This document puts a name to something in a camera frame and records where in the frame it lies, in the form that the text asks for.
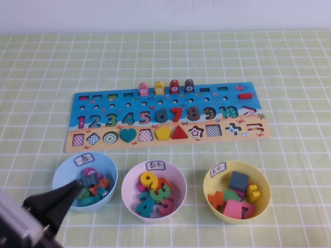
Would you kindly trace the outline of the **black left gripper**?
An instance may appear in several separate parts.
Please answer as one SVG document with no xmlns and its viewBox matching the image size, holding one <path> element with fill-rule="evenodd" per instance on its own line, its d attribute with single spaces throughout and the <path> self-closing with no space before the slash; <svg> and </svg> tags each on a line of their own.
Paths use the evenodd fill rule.
<svg viewBox="0 0 331 248">
<path fill-rule="evenodd" d="M 23 202 L 23 207 L 42 227 L 42 236 L 34 247 L 62 247 L 55 237 L 80 191 L 81 186 L 76 179 L 58 189 L 33 195 Z"/>
</svg>

